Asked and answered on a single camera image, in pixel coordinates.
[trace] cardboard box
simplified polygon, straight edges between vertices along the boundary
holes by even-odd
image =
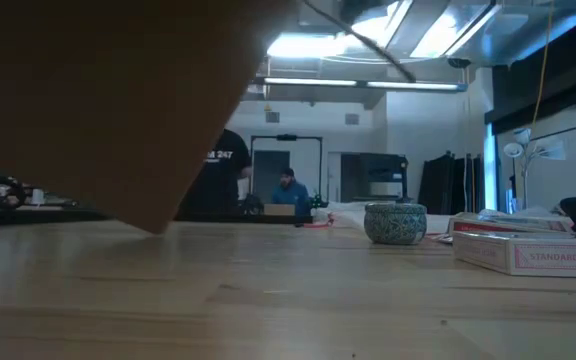
[[[576,277],[576,235],[455,232],[457,259],[509,275]]]
[[[450,218],[448,233],[456,231],[496,231],[496,232],[564,232],[572,233],[566,218],[528,218],[509,215],[479,215],[459,213]]]
[[[161,234],[298,3],[54,3],[0,8],[0,173]]]
[[[265,215],[295,216],[295,205],[266,204]]]

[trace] cable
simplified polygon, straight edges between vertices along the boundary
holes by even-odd
[[[552,15],[555,12],[555,0],[550,0],[550,14],[548,15],[548,29],[546,30],[546,46],[544,47],[544,60],[541,63],[541,78],[539,80],[539,93],[537,95],[537,103],[535,104],[535,113],[532,117],[531,128],[534,129],[537,123],[537,115],[539,114],[539,105],[541,104],[541,97],[544,91],[544,78],[546,76],[546,63],[548,61],[548,45],[550,44],[550,32],[552,31]]]
[[[399,60],[397,60],[394,56],[390,55],[388,53],[388,51],[382,49],[379,45],[377,45],[374,41],[372,41],[371,39],[359,34],[358,32],[356,32],[355,30],[352,29],[352,27],[350,27],[348,24],[344,23],[341,20],[336,19],[334,16],[326,13],[325,11],[317,8],[315,5],[313,5],[310,0],[301,0],[306,6],[308,6],[309,8],[311,8],[314,12],[316,12],[317,14],[319,14],[321,17],[325,18],[326,20],[332,22],[333,24],[337,25],[341,30],[353,35],[354,37],[356,37],[359,41],[361,41],[364,45],[366,45],[366,47],[368,47],[369,49],[371,49],[372,51],[376,52],[379,56],[381,56],[382,58],[384,58],[384,60],[388,60],[388,63],[390,63],[391,65],[393,65],[403,76],[404,78],[411,83],[416,82],[415,79],[415,75],[413,75],[413,73],[411,73],[410,71],[408,71],[403,65],[401,65],[401,63],[399,62]]]

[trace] brown cardboard flap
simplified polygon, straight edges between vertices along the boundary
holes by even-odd
[[[0,172],[163,232],[294,4],[0,2]]]
[[[266,204],[265,215],[295,216],[295,205]]]

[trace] black t-shirt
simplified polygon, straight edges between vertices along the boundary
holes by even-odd
[[[186,193],[181,209],[191,214],[231,213],[237,207],[241,171],[250,166],[250,155],[244,140],[224,130],[217,145],[204,159],[204,166]]]

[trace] man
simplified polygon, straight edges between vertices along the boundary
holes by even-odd
[[[295,215],[310,215],[308,189],[295,179],[295,172],[291,168],[282,171],[279,186],[272,194],[272,203],[295,205]]]
[[[251,174],[248,147],[236,133],[225,130],[206,154],[201,172],[181,203],[184,214],[232,214],[237,211],[237,180]]]

